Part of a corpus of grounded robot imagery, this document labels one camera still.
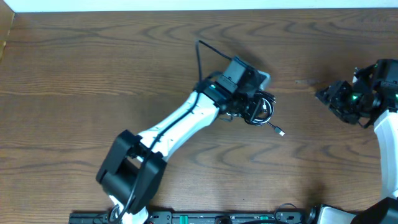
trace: white wall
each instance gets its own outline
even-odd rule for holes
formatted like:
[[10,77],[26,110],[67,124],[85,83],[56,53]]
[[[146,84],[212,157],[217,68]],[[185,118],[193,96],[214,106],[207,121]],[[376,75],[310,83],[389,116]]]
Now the white wall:
[[398,0],[5,0],[14,12],[398,7]]

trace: cable connector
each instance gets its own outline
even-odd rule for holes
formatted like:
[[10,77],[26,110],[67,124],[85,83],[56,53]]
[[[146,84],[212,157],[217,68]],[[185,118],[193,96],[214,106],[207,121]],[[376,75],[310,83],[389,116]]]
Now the cable connector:
[[278,126],[276,126],[276,127],[274,128],[274,131],[275,131],[277,134],[280,134],[281,136],[284,136],[284,135],[285,135],[285,133],[283,132],[283,130],[281,130],[281,128],[278,127]]
[[284,135],[285,135],[285,132],[284,132],[280,127],[271,124],[269,121],[267,122],[267,124],[268,124],[269,126],[271,126],[272,128],[274,128],[274,131],[275,131],[277,134],[280,134],[281,136],[284,136]]

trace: robotic arm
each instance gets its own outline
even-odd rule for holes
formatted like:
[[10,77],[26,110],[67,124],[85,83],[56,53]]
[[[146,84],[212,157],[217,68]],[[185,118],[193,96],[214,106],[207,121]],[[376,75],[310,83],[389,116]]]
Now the robotic arm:
[[[356,69],[353,86],[337,81],[315,95],[340,120],[374,125],[381,153],[381,201],[355,216],[324,207],[317,223],[398,223],[398,60]],[[368,118],[362,125],[360,118]]]
[[[198,44],[231,61],[225,72],[201,79]],[[138,135],[123,131],[97,173],[96,180],[116,204],[115,211],[119,210],[111,223],[143,223],[148,216],[145,206],[159,188],[167,161],[186,140],[219,115],[227,114],[231,119],[238,116],[256,126],[268,124],[281,136],[285,134],[269,122],[275,103],[275,97],[263,91],[270,82],[269,74],[200,40],[196,47],[200,81],[188,100],[162,122]],[[137,158],[141,166],[128,158]]]

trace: green connector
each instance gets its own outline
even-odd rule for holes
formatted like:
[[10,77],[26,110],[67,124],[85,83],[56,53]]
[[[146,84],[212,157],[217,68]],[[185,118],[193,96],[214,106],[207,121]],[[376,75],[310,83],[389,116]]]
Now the green connector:
[[261,216],[261,217],[260,217],[260,220],[268,220],[268,219],[269,219],[268,216]]
[[180,224],[188,224],[188,215],[180,216]]

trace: wooden table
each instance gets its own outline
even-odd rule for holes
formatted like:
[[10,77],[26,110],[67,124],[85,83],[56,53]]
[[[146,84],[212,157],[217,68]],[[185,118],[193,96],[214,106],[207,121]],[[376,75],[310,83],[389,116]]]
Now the wooden table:
[[[217,119],[172,157],[152,201],[264,211],[290,202],[363,210],[379,200],[372,128],[314,97],[394,58],[397,9],[18,14],[0,64],[0,223],[66,223],[111,201],[95,181],[113,139],[155,125],[197,80],[194,40],[269,72],[272,122]],[[202,50],[204,73],[228,62]]]

